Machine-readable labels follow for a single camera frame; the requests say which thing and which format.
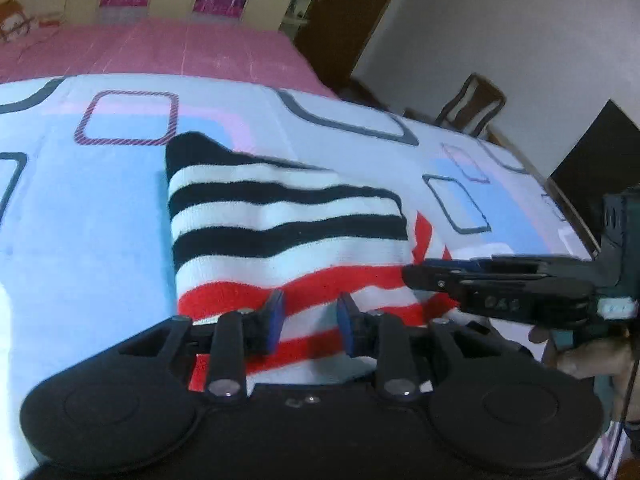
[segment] wooden chair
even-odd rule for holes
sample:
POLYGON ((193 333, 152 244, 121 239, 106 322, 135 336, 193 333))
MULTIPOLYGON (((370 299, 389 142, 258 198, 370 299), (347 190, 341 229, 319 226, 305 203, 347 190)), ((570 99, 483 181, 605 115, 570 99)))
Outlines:
POLYGON ((506 102, 507 98, 499 88, 494 86, 494 84, 487 78, 473 73, 462 85, 458 95, 445 105, 436 120, 428 120, 426 115, 415 110, 411 110, 410 108, 407 108, 404 111, 404 116, 409 119, 427 122, 434 126, 440 126, 449 130, 465 133, 464 129, 473 122, 478 115, 481 115, 476 127, 468 133, 471 137, 477 137, 480 135, 487 123, 493 119, 500 110, 502 110, 502 107, 506 102), (458 105, 463 103, 465 97, 470 91, 471 94, 469 95, 466 104, 463 104, 455 116, 450 118, 450 113, 452 113, 458 105))

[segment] white wall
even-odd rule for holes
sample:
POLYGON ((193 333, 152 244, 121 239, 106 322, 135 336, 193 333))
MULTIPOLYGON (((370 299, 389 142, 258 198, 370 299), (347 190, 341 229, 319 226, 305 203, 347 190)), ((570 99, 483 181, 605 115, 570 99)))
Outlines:
POLYGON ((398 18, 398 14, 402 11, 406 0, 391 0, 386 6, 385 13, 380 18, 378 26, 373 31, 366 47, 360 54, 356 67, 353 70, 353 75, 358 75, 362 72, 366 72, 367 68, 376 59, 376 53, 378 51, 378 45, 386 36, 386 32, 398 18))
POLYGON ((394 111, 436 116, 471 72, 494 124, 547 176, 611 98, 640 124, 640 0, 403 0, 354 70, 394 111))

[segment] doorway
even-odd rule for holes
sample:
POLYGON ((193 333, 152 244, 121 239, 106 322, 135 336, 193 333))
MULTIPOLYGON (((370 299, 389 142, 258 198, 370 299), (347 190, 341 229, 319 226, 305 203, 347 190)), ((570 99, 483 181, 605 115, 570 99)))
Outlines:
POLYGON ((360 53, 390 0, 313 0, 294 44, 324 85, 349 85, 360 53))

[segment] finger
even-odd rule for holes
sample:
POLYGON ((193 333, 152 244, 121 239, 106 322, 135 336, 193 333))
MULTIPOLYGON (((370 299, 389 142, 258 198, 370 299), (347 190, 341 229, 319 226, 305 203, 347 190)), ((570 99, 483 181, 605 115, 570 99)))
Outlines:
POLYGON ((550 335, 548 329, 535 326, 529 331, 529 341, 536 344, 543 343, 549 340, 550 335))
POLYGON ((558 368, 558 349, 553 339, 546 342, 545 351, 542 352, 540 362, 549 368, 558 368))
MULTIPOLYGON (((613 398, 613 420, 620 420, 622 409, 625 403, 626 389, 629 385, 629 378, 633 369, 633 363, 629 363, 629 366, 624 372, 618 374, 612 378, 612 384, 614 389, 613 398)), ((629 407, 626 412, 626 420, 637 421, 640 420, 640 381, 637 381, 633 385, 633 391, 630 397, 629 407)))
POLYGON ((617 376, 629 370, 631 346, 626 338, 596 339, 558 354, 559 370, 577 379, 596 375, 617 376))

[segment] black and white stripes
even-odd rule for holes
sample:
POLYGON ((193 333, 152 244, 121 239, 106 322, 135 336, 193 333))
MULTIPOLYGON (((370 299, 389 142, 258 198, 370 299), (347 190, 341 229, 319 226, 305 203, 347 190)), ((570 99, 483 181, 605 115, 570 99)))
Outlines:
POLYGON ((178 276, 203 256, 272 258, 302 246, 317 253, 336 238, 407 241, 401 200, 386 189, 233 153, 198 133, 175 137, 166 157, 178 276))

